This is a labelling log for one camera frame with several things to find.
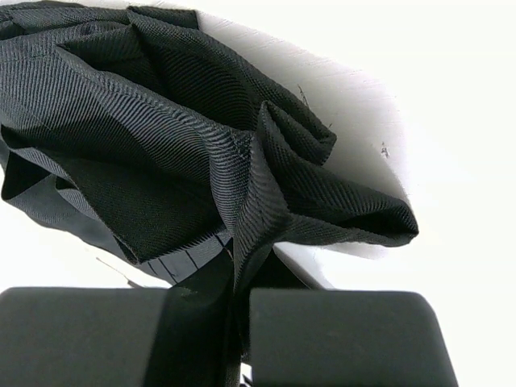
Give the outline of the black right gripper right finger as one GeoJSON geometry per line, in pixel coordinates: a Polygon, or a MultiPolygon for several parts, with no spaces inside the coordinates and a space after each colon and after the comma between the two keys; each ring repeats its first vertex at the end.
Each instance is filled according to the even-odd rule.
{"type": "Polygon", "coordinates": [[[458,384],[419,293],[255,288],[239,305],[255,386],[458,384]]]}

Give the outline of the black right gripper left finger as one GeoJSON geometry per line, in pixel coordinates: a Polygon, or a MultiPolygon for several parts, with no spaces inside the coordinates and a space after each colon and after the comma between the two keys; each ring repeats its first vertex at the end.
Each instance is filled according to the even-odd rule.
{"type": "Polygon", "coordinates": [[[1,294],[3,386],[143,386],[164,289],[1,294]]]}

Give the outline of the black pleated skirt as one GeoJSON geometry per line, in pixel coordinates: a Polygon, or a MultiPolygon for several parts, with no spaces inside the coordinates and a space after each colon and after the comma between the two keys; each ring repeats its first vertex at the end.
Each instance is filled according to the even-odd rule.
{"type": "Polygon", "coordinates": [[[248,296],[280,242],[398,247],[409,205],[324,168],[335,134],[192,10],[1,8],[2,200],[134,265],[180,304],[160,386],[235,386],[248,296]]]}

